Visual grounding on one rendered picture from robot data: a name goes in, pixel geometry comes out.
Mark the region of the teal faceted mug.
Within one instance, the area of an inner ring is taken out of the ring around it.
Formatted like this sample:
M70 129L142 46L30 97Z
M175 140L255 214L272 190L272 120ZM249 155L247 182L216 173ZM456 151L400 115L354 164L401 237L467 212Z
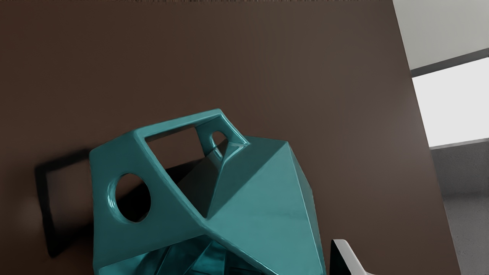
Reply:
M176 183L148 142L192 127L204 158ZM127 132L89 160L94 275L325 275L286 141L243 136L217 108Z

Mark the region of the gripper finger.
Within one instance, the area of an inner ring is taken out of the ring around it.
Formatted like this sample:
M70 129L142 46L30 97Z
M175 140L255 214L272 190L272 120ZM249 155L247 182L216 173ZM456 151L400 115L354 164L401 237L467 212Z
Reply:
M330 275L375 275L361 265L349 243L332 239L330 244Z

